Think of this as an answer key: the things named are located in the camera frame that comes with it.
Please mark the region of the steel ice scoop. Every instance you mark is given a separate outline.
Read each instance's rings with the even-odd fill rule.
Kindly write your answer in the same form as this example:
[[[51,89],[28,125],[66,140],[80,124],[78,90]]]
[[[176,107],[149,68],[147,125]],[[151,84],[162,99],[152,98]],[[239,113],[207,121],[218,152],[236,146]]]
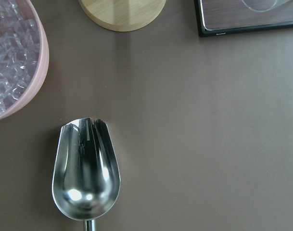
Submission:
[[[121,178],[107,124],[92,117],[61,127],[52,177],[55,205],[66,217],[95,231],[115,204]]]

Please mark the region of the black glass rack tray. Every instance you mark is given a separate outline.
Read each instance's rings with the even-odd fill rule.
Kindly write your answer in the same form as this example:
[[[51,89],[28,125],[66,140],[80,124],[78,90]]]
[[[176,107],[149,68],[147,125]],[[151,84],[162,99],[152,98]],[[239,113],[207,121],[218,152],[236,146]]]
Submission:
[[[200,37],[293,27],[293,0],[259,11],[244,0],[196,0]]]

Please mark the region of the wooden cup tree stand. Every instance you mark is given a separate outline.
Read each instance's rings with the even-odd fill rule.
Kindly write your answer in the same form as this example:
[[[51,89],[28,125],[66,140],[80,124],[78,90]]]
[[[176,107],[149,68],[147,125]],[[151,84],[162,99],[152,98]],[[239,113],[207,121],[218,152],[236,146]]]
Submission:
[[[128,32],[150,24],[162,11],[165,0],[80,0],[85,14],[103,28]]]

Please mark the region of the pink bowl of ice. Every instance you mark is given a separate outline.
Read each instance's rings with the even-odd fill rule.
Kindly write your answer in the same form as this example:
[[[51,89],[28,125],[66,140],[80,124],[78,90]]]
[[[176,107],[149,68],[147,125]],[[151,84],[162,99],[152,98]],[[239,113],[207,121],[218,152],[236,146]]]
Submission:
[[[29,0],[0,0],[0,120],[38,93],[49,66],[43,25]]]

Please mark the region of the hanging wine glass far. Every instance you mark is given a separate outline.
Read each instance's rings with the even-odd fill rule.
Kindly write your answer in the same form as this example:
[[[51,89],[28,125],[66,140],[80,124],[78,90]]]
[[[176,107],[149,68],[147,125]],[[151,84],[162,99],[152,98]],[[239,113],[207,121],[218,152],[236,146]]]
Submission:
[[[242,3],[250,10],[258,13],[268,12],[276,9],[289,0],[242,0]]]

